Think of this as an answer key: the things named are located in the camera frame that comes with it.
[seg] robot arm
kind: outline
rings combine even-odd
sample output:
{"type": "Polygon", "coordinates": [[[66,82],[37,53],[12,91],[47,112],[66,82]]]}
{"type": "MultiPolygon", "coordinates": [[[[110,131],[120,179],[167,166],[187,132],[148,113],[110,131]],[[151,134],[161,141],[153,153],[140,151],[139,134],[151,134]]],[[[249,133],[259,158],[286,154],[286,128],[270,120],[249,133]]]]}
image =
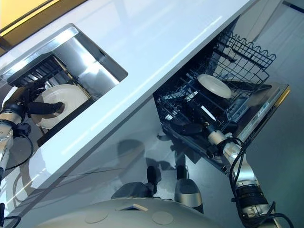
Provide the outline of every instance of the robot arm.
{"type": "MultiPolygon", "coordinates": [[[[6,166],[9,160],[10,148],[13,146],[13,139],[15,137],[26,137],[29,140],[30,125],[22,123],[26,114],[52,114],[63,106],[62,102],[56,104],[33,102],[45,90],[44,86],[45,83],[39,80],[28,83],[26,86],[17,88],[12,96],[3,104],[3,108],[0,111],[0,185],[4,172],[7,169],[6,166]]],[[[20,217],[4,218],[4,204],[1,203],[0,228],[3,227],[5,219],[17,219],[17,223],[20,222],[20,217]]]]}
{"type": "Polygon", "coordinates": [[[221,151],[221,159],[229,170],[229,181],[234,194],[233,202],[236,203],[239,217],[245,227],[280,228],[277,217],[283,217],[293,227],[288,217],[275,213],[275,202],[268,204],[260,184],[246,160],[243,143],[232,137],[225,136],[219,130],[210,128],[208,140],[221,151]]]}

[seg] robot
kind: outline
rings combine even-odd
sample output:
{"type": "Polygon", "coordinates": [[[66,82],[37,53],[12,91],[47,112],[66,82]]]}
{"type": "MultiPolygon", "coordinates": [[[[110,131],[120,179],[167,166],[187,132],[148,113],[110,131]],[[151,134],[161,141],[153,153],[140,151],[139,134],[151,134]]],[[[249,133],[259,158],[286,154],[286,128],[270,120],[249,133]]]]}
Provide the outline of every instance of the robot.
{"type": "MultiPolygon", "coordinates": [[[[18,88],[0,111],[0,181],[7,169],[14,137],[28,139],[30,134],[30,126],[23,123],[25,115],[53,114],[60,112],[64,107],[62,102],[56,104],[34,102],[45,90],[44,87],[45,82],[39,79],[18,88]]],[[[224,135],[216,124],[208,120],[188,125],[172,123],[171,127],[182,135],[190,135],[193,131],[201,133],[217,148],[221,160],[229,170],[228,177],[234,195],[232,201],[236,204],[244,227],[279,228],[281,225],[276,218],[282,217],[293,228],[292,222],[286,215],[275,212],[275,203],[268,203],[253,170],[246,161],[243,143],[238,138],[234,138],[232,134],[224,135]]],[[[147,178],[146,184],[132,182],[123,185],[109,201],[54,218],[37,228],[219,227],[216,222],[203,215],[200,190],[194,181],[187,179],[184,166],[177,167],[174,200],[153,197],[157,191],[154,167],[148,167],[147,178]]],[[[4,217],[2,203],[0,228],[7,219],[16,219],[14,228],[20,222],[18,216],[4,217]]]]}

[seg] open dishwasher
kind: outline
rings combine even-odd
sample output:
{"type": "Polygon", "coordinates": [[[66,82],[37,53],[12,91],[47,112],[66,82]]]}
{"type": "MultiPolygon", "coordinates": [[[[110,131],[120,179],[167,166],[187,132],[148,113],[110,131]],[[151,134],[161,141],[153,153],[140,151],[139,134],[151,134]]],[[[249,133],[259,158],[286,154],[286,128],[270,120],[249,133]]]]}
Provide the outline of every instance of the open dishwasher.
{"type": "Polygon", "coordinates": [[[165,134],[227,173],[215,145],[195,133],[196,129],[187,129],[184,135],[177,128],[208,120],[247,147],[289,93],[287,85],[265,84],[269,78],[266,70],[275,59],[275,54],[231,30],[222,31],[154,93],[165,134]],[[205,74],[228,86],[231,96],[227,99],[207,90],[198,80],[205,74]]]}

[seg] sink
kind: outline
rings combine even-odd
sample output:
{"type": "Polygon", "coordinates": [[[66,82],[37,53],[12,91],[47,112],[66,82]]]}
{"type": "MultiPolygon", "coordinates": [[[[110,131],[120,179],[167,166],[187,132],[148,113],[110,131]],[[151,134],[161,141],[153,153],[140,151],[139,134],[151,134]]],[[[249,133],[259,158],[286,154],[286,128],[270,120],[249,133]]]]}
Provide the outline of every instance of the sink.
{"type": "Polygon", "coordinates": [[[42,79],[45,89],[73,84],[88,101],[38,140],[41,146],[92,103],[118,85],[128,73],[74,24],[68,24],[0,70],[0,88],[21,87],[42,79]]]}

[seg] dishwasher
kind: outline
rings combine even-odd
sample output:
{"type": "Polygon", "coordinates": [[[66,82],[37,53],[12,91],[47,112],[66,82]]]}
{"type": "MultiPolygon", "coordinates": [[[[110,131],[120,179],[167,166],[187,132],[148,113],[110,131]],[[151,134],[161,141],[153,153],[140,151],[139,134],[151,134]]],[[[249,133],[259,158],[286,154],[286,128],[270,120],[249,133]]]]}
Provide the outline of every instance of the dishwasher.
{"type": "MultiPolygon", "coordinates": [[[[248,118],[247,114],[252,115],[251,99],[274,89],[265,81],[269,78],[266,70],[275,59],[275,54],[232,31],[222,31],[153,94],[164,132],[227,173],[225,165],[219,162],[215,146],[206,137],[200,133],[181,135],[175,128],[207,119],[223,133],[240,136],[242,122],[248,118]],[[231,97],[226,99],[207,91],[198,81],[202,74],[224,82],[231,89],[231,97]]],[[[259,116],[265,111],[265,104],[268,106],[269,101],[262,104],[257,112],[259,116]]],[[[251,142],[249,138],[242,137],[242,140],[245,146],[251,142]]]]}

